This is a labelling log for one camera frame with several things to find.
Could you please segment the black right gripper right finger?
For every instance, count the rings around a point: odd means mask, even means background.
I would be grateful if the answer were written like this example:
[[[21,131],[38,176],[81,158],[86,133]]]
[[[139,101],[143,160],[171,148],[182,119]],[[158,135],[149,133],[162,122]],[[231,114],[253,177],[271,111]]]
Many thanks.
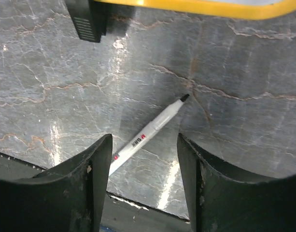
[[[249,172],[183,134],[177,154],[192,231],[296,232],[296,174]]]

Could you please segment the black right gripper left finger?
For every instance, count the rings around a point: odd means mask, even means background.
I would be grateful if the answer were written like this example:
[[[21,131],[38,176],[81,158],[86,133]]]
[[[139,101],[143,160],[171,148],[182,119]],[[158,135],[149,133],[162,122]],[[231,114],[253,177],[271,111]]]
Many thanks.
[[[30,178],[0,178],[0,232],[97,232],[113,137]]]

